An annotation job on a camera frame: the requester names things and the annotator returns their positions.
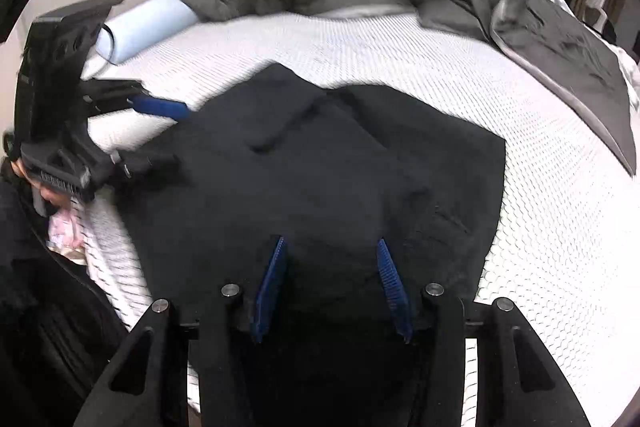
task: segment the metal screw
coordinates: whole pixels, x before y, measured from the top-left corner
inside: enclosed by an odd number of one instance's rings
[[[429,295],[439,297],[444,293],[444,288],[442,287],[442,284],[430,282],[427,286],[424,287],[424,291],[426,291]]]
[[[151,309],[156,313],[162,313],[169,307],[169,301],[167,299],[158,299],[151,304]]]
[[[513,310],[513,301],[507,297],[498,297],[495,301],[495,305],[498,306],[503,312],[510,312]]]
[[[235,297],[240,293],[240,286],[233,283],[225,284],[224,286],[222,286],[220,293],[222,293],[222,295],[225,297]]]

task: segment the light blue pillow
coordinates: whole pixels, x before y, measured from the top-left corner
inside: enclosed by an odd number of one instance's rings
[[[98,34],[95,50],[111,64],[119,64],[198,20],[180,0],[148,0],[106,23],[113,33],[113,51],[111,36],[104,28]]]

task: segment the white textured bedsheet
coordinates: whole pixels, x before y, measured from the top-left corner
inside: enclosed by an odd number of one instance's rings
[[[506,140],[500,222],[477,300],[513,299],[591,425],[612,425],[640,387],[640,187],[580,118],[489,45],[424,30],[415,15],[202,24],[104,76],[140,78],[153,94],[197,109],[269,61],[322,87],[387,84]],[[105,148],[134,147],[170,124],[121,112],[93,119],[90,133]],[[638,137],[635,113],[632,128]],[[132,327],[151,302],[135,250],[106,194],[85,218],[91,276]],[[471,341],[466,357],[462,423],[473,425]],[[197,407],[193,372],[189,394]]]

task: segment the bed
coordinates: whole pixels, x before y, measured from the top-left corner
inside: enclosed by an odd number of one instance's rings
[[[414,14],[342,21],[279,14],[198,24],[103,75],[140,78],[155,95],[197,110],[274,61],[321,87],[387,84],[506,140],[500,221],[476,299],[513,299],[591,424],[612,425],[640,384],[640,187],[606,145],[496,49],[423,29]],[[121,112],[92,120],[90,133],[105,149],[130,148],[171,124]],[[639,124],[633,111],[635,137]],[[135,249],[107,192],[83,212],[89,273],[131,328],[152,301]],[[468,341],[463,425],[474,424],[476,370]],[[197,408],[193,371],[189,397]]]

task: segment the person's hand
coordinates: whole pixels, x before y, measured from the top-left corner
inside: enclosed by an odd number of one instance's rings
[[[41,183],[29,179],[24,165],[22,164],[22,160],[18,159],[18,161],[16,162],[11,162],[11,167],[14,170],[16,176],[24,178],[40,191],[42,199],[49,201],[49,203],[55,206],[61,206],[62,208],[69,208],[71,206],[71,199],[68,196],[65,196],[64,194],[58,194],[50,188],[44,187]]]

